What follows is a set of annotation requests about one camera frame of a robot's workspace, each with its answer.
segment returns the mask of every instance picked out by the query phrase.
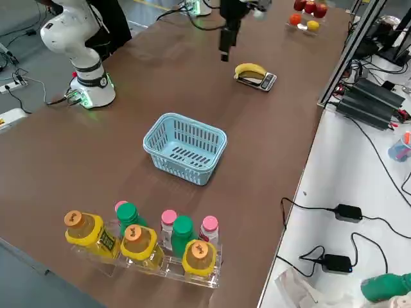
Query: green object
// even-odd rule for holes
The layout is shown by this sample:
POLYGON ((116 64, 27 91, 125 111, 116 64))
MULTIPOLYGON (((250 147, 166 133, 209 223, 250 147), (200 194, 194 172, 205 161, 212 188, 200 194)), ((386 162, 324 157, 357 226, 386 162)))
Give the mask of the green object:
POLYGON ((193 239, 198 239, 193 231, 193 221, 188 216, 179 216, 174 221, 173 233, 171 235, 171 247, 174 256, 182 259, 186 245, 193 239))
POLYGON ((139 211, 133 203, 124 203, 120 205, 117 209, 117 218, 120 220, 121 236, 124 236, 124 231, 129 225, 148 227, 147 222, 139 215, 139 211))
POLYGON ((405 275, 384 274, 364 280, 361 292, 370 302, 389 300, 393 296, 406 295, 411 291, 411 273, 405 275))

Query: floor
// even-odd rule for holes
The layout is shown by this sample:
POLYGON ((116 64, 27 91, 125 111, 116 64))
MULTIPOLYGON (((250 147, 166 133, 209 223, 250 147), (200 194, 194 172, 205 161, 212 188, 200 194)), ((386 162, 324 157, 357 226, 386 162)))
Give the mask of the floor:
MULTIPOLYGON (((133 36, 155 22, 155 19, 179 0, 119 0, 133 36)), ((330 6, 349 8, 353 0, 328 1, 330 6)), ((388 0, 384 13, 401 17, 411 5, 411 0, 388 0)), ((44 7, 40 6, 42 21, 44 7)), ((37 5, 27 0, 1 0, 0 43, 7 45, 14 35, 2 37, 2 33, 34 24, 38 19, 37 5)), ((39 35, 18 38, 10 51, 19 59, 20 67, 27 70, 28 77, 44 82, 47 100, 58 98, 66 91, 73 68, 64 55, 49 51, 39 35)), ((13 69, 0 72, 0 85, 9 80, 13 69)), ((29 82, 24 89, 14 92, 21 98, 27 110, 35 112, 44 107, 41 83, 29 82)), ((16 108, 19 102, 9 94, 0 94, 0 114, 16 108)), ((44 275, 41 264, 35 264, 28 256, 6 244, 0 243, 0 307, 101 307, 77 288, 58 278, 53 273, 44 275)))

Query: white table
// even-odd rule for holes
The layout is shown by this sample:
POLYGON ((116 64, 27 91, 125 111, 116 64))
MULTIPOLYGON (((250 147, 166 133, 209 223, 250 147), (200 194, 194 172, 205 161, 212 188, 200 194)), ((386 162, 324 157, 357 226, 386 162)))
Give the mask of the white table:
MULTIPOLYGON (((373 56, 373 62, 388 70, 399 69, 377 56, 373 56)), ((391 82, 404 83, 411 75, 411 69, 402 75, 374 73, 391 82)), ((403 93, 401 86, 396 86, 396 89, 397 94, 406 98, 403 107, 411 112, 411 97, 403 93)), ((385 218, 398 232, 411 236, 411 228, 408 227, 411 207, 393 186, 362 132, 351 120, 335 113, 333 108, 327 107, 323 113, 295 202, 306 207, 336 207, 339 203, 361 207, 363 215, 385 218)), ((381 132, 365 124, 360 125, 374 141, 397 185, 401 186, 411 171, 411 160, 395 162, 389 158, 387 150, 405 131, 411 131, 411 124, 401 124, 395 132, 381 132)), ((411 181, 405 189, 411 191, 411 181)), ((275 202, 277 206, 280 206, 279 201, 275 202)), ((293 207, 278 254, 305 273, 311 272, 313 264, 300 261, 298 256, 317 245, 323 245, 326 253, 347 255, 353 263, 354 248, 350 239, 352 232, 359 232, 380 244, 387 256, 390 273, 411 272, 411 262, 404 257, 411 255, 411 240, 394 234, 382 221, 364 219, 358 224, 347 223, 336 220, 333 213, 323 210, 293 207)), ((355 307, 360 307, 365 302, 360 282, 383 274, 385 267, 376 246, 360 237, 355 237, 355 241, 359 260, 350 275, 324 273, 317 265, 314 276, 308 281, 324 294, 353 295, 356 298, 355 307)), ((260 307, 286 307, 274 280, 288 267, 279 259, 274 262, 260 307)))

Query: basket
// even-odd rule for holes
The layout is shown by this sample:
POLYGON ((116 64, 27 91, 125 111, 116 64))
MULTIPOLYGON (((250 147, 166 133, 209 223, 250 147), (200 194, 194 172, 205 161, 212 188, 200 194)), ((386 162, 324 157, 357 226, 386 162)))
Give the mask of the basket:
POLYGON ((226 145, 222 130, 172 113, 163 114, 143 140, 157 168, 197 185, 208 182, 226 145))

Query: table surface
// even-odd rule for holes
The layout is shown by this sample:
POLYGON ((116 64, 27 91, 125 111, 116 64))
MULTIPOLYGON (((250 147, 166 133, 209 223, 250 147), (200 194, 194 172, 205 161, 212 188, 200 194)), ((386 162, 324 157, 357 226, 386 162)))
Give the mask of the table surface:
MULTIPOLYGON (((399 67, 378 56, 373 56, 372 62, 389 71, 399 70, 399 67)), ((373 73, 383 80, 403 84, 411 76, 411 69, 401 75, 373 73)), ((396 85, 395 90, 396 94, 405 98, 403 108, 411 110, 411 96, 405 94, 400 85, 396 85)), ((336 114, 333 108, 329 105, 323 113, 295 202, 305 207, 336 207, 339 203, 354 205, 362 209, 363 215, 385 218, 398 232, 411 236, 408 227, 411 209, 393 186, 370 142, 351 120, 336 114)), ((402 124, 394 132, 382 132, 359 124, 373 140, 400 187, 411 172, 411 165, 409 161, 395 162, 389 158, 387 150, 402 134, 410 131, 411 126, 402 124)), ((411 182, 404 188, 411 191, 411 182)), ((364 219, 358 224, 346 223, 337 221, 333 213, 321 210, 292 208, 278 254, 305 273, 311 272, 312 263, 300 261, 298 256, 317 245, 323 245, 327 253, 347 255, 354 262, 354 247, 350 240, 353 232, 371 238, 382 247, 390 273, 402 275, 411 272, 411 264, 404 258, 411 253, 409 240, 394 234, 384 222, 364 219)), ((317 266, 314 276, 308 279, 313 287, 326 295, 334 298, 340 298, 343 294, 352 296, 352 308, 361 307, 366 302, 360 291, 360 282, 381 275, 385 270, 383 257, 376 246, 359 237, 355 241, 359 253, 358 265, 350 275, 324 273, 317 266)), ((262 308, 289 308, 275 284, 275 279, 286 268, 288 265, 283 261, 277 259, 274 262, 262 308)))
MULTIPOLYGON (((322 34, 309 37, 285 30, 291 13, 289 1, 275 1, 265 21, 247 17, 229 63, 220 61, 218 31, 199 31, 183 16, 156 22, 105 61, 113 104, 47 107, 1 135, 0 236, 109 307, 255 307, 283 231, 277 201, 293 195, 301 177, 318 95, 349 20, 331 9, 322 34), (269 93, 234 82, 244 62, 278 76, 269 93), (226 132, 227 148, 205 187, 156 169, 144 152, 144 135, 166 112, 226 132), (77 259, 64 239, 64 214, 110 219, 119 200, 135 203, 157 231, 165 209, 191 216, 197 228, 215 215, 221 286, 212 292, 127 271, 108 278, 77 259)), ((219 22, 211 19, 201 25, 219 22)))

